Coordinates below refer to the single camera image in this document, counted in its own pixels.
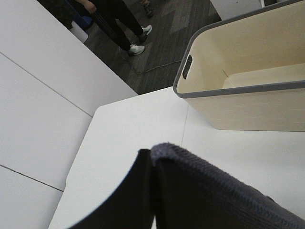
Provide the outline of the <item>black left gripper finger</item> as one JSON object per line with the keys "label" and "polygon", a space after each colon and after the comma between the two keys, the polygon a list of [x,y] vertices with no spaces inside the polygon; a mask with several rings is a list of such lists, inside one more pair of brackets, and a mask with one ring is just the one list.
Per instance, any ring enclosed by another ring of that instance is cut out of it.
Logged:
{"label": "black left gripper finger", "polygon": [[150,229],[152,160],[149,149],[141,149],[114,192],[72,229]]}

